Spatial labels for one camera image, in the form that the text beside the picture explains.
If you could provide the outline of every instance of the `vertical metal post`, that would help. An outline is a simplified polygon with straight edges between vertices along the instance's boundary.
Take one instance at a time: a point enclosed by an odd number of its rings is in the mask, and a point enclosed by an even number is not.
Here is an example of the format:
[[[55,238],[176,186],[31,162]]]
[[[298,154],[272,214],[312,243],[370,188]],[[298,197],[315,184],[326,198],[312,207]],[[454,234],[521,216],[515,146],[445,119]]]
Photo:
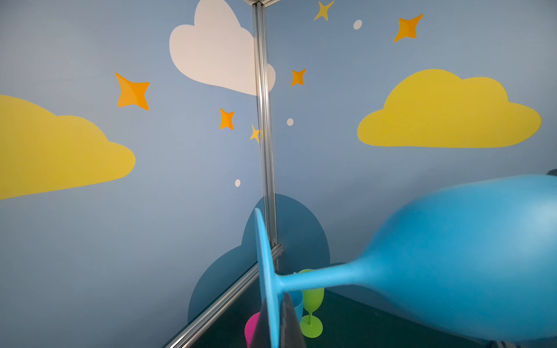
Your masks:
[[[257,109],[263,167],[263,197],[265,200],[265,225],[271,248],[277,245],[277,225],[275,207],[275,177],[273,174],[273,151],[271,139],[271,118],[269,111],[269,89],[267,83],[267,44],[265,37],[265,5],[253,4],[253,38],[255,52],[255,79],[257,88]]]

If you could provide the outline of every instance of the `black object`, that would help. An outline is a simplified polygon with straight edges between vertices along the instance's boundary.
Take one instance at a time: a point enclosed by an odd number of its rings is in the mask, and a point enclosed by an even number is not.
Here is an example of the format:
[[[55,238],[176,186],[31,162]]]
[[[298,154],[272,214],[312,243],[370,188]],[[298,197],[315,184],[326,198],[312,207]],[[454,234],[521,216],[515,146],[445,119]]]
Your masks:
[[[306,348],[292,298],[287,292],[282,295],[280,316],[280,348]]]
[[[269,333],[269,315],[267,314],[267,300],[263,301],[259,319],[253,332],[249,348],[271,348],[271,334]]]
[[[267,301],[263,301],[250,348],[270,347],[271,338],[269,334]],[[280,348],[306,348],[306,342],[300,330],[300,323],[294,310],[294,304],[288,293],[282,296],[280,306]]]

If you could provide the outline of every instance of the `blue cup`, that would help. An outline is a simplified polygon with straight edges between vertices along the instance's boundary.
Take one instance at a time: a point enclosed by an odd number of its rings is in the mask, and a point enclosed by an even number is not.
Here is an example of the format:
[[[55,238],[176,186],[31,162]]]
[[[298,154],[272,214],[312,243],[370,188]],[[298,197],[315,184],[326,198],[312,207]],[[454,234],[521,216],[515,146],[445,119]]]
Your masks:
[[[302,314],[304,313],[304,293],[301,290],[291,291],[288,293],[292,298],[292,304],[298,317],[298,322],[302,321]]]

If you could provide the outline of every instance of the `green wine glass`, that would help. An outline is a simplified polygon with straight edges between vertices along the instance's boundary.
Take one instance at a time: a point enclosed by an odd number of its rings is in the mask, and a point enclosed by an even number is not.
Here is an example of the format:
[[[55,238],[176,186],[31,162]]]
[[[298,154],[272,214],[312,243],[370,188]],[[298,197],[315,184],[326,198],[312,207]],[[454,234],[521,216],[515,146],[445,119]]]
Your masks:
[[[298,273],[311,271],[313,271],[313,269],[304,269]],[[304,293],[304,308],[307,310],[309,315],[302,317],[300,330],[304,336],[314,339],[323,333],[323,323],[319,320],[319,318],[313,315],[313,312],[321,306],[323,297],[325,296],[325,289],[308,289],[302,290],[302,292]]]

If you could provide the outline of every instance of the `orange star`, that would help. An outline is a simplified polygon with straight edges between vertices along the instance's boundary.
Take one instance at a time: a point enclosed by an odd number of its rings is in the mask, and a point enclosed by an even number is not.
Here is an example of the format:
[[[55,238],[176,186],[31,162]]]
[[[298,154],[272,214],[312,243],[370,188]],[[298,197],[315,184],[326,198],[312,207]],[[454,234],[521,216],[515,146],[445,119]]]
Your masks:
[[[253,129],[253,133],[251,134],[250,140],[255,139],[259,143],[259,129],[256,130],[253,125],[251,125],[251,129]]]
[[[145,100],[145,92],[149,87],[148,82],[130,82],[123,78],[119,73],[116,73],[116,78],[120,83],[120,99],[118,99],[118,107],[137,105],[146,110],[149,110],[149,105]]]
[[[323,17],[325,18],[325,20],[328,22],[329,21],[329,7],[331,7],[332,4],[334,4],[335,2],[331,2],[328,5],[323,5],[321,2],[319,2],[319,13],[317,14],[317,17],[315,17],[314,21],[317,20],[319,17]]]
[[[303,69],[302,71],[294,71],[292,70],[292,85],[303,85],[304,84],[304,73],[307,69]]]
[[[232,125],[232,117],[234,116],[234,113],[226,112],[221,109],[221,116],[222,116],[221,129],[223,129],[224,127],[234,129],[234,126]]]
[[[399,18],[398,22],[400,23],[400,29],[398,30],[397,37],[394,39],[394,42],[397,42],[401,38],[409,37],[409,38],[416,38],[416,26],[420,19],[422,19],[423,14],[414,18],[414,19],[402,19]]]

